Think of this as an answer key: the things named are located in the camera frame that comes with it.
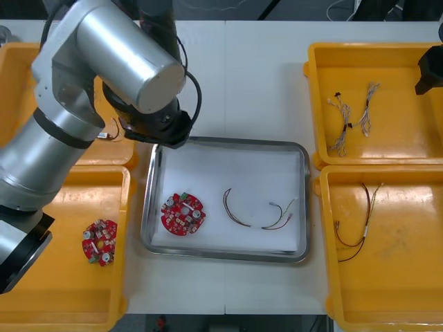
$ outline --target table surface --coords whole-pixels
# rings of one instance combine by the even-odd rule
[[[38,42],[42,21],[0,20],[22,42]],[[315,151],[309,89],[302,74],[314,42],[438,42],[437,22],[179,21],[190,71],[203,91],[192,135],[288,140]],[[195,107],[187,84],[180,101]],[[146,147],[138,147],[145,182]],[[312,178],[318,175],[311,165]],[[311,195],[312,247],[300,265],[153,255],[139,238],[142,192],[132,206],[125,295],[128,313],[320,314],[327,276],[318,199]]]

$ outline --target round red circuit board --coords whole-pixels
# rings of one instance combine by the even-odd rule
[[[105,266],[114,260],[117,224],[112,220],[98,219],[83,232],[83,252],[89,263]]]
[[[174,194],[161,206],[161,223],[174,235],[194,234],[205,221],[203,204],[193,195]]]

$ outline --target yellow tray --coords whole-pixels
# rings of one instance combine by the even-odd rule
[[[53,239],[12,291],[0,296],[0,331],[108,331],[125,312],[123,272],[129,171],[75,166],[44,211]],[[90,264],[82,234],[96,219],[118,224],[114,262]]]
[[[367,201],[379,189],[361,252]],[[443,166],[327,166],[314,181],[323,204],[329,296],[344,331],[443,330]]]
[[[38,44],[10,43],[0,49],[0,147],[4,147],[21,129],[34,112],[35,81],[30,65],[39,51]],[[95,108],[106,123],[105,132],[116,135],[118,117],[106,101],[102,81],[98,77],[95,86]],[[114,141],[95,141],[79,159],[77,165],[134,165],[134,141],[120,136]]]
[[[443,163],[443,89],[415,95],[418,61],[434,44],[312,44],[305,75],[309,77],[317,152],[314,164]],[[327,103],[335,92],[352,108],[350,121],[363,114],[370,82],[380,87],[370,101],[372,128],[346,133],[345,157],[328,151],[343,130],[339,110]]]

